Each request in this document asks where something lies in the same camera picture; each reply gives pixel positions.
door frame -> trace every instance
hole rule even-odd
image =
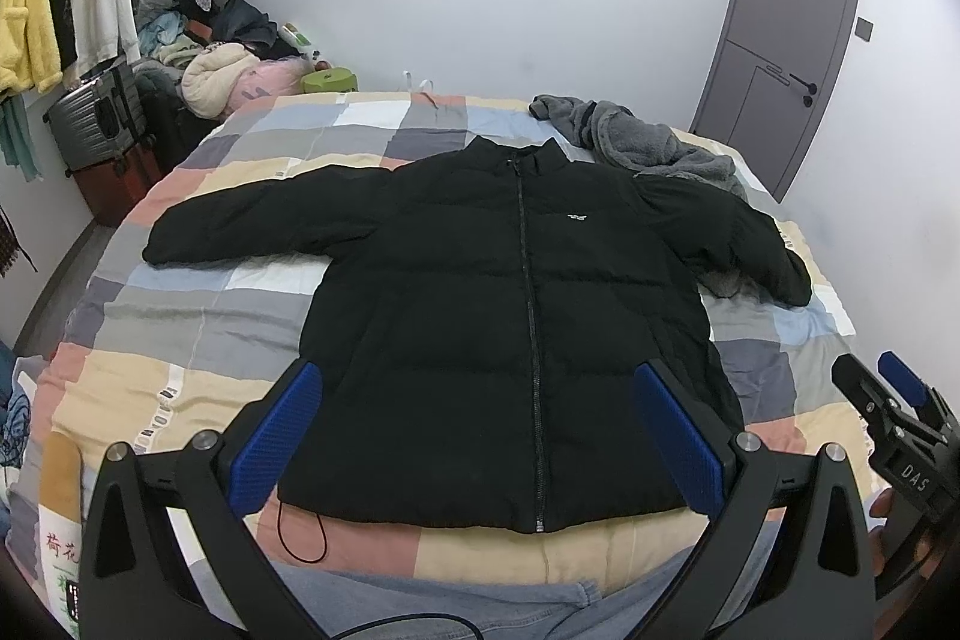
[[[813,112],[810,114],[803,133],[800,134],[800,140],[797,148],[790,157],[790,162],[784,170],[784,176],[776,184],[772,196],[776,201],[783,201],[786,191],[790,188],[793,178],[797,176],[800,170],[800,164],[806,156],[806,151],[813,142],[813,137],[820,126],[820,120],[827,110],[829,98],[833,92],[833,86],[836,84],[837,76],[840,73],[840,66],[843,64],[844,55],[847,52],[847,44],[850,42],[851,33],[853,33],[853,20],[856,18],[856,4],[859,0],[846,0],[843,8],[843,15],[840,18],[840,29],[837,32],[837,39],[833,45],[833,52],[830,54],[829,64],[827,65],[827,75],[824,77],[824,84],[820,89],[821,97],[817,100]],[[703,116],[704,105],[707,103],[707,96],[710,88],[713,86],[713,78],[716,76],[717,65],[720,62],[720,54],[723,52],[724,44],[727,40],[727,34],[730,32],[730,24],[733,19],[733,6],[736,0],[730,0],[727,4],[727,15],[723,21],[723,28],[720,30],[720,39],[717,41],[717,47],[713,53],[713,61],[710,64],[710,71],[707,74],[707,82],[704,83],[704,92],[700,95],[700,103],[697,104],[697,111],[693,116],[693,123],[690,125],[690,133],[697,133],[697,126]]]

teal cloth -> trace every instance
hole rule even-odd
[[[0,150],[7,166],[19,167],[28,183],[40,174],[22,95],[0,102]]]

blue textured pad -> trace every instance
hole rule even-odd
[[[716,520],[725,504],[721,462],[648,363],[634,374],[634,396],[640,418],[686,504]]]
[[[901,362],[896,353],[889,350],[877,361],[877,371],[894,386],[899,395],[912,408],[922,408],[926,404],[926,386],[913,370]]]
[[[320,370],[308,363],[264,416],[230,466],[227,501],[237,516],[258,512],[266,504],[287,462],[313,421],[323,399]]]

gray door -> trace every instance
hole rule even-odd
[[[731,0],[691,130],[782,199],[840,71],[856,0]]]

bed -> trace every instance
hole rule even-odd
[[[755,207],[779,207],[736,151],[682,132],[680,138],[736,160]],[[286,256],[208,268],[150,268],[142,262],[152,223],[191,196],[328,164],[398,167],[458,150],[482,135],[507,145],[558,140],[571,159],[590,160],[526,104],[427,94],[314,94],[261,98],[216,129],[155,186],[117,230],[64,342],[40,374],[23,468],[10,490],[8,551],[44,599],[38,484],[51,431],[83,455],[83,504],[104,450],[126,440],[140,453],[179,449],[199,429],[223,429],[258,399],[296,357],[301,323],[328,265]],[[808,265],[809,306],[789,309],[737,295],[704,294],[712,339],[740,397],[748,428],[772,448],[813,453],[838,441],[850,454],[862,494],[874,485],[861,420],[829,380],[834,359],[853,349],[854,332],[799,228],[779,221],[784,242]],[[273,560],[368,574],[441,581],[542,584],[593,579],[620,589],[691,545],[706,526],[681,509],[619,518],[558,533],[523,535],[491,528],[414,528],[317,518],[278,504],[246,518]],[[182,511],[172,511],[188,562],[202,552]]]

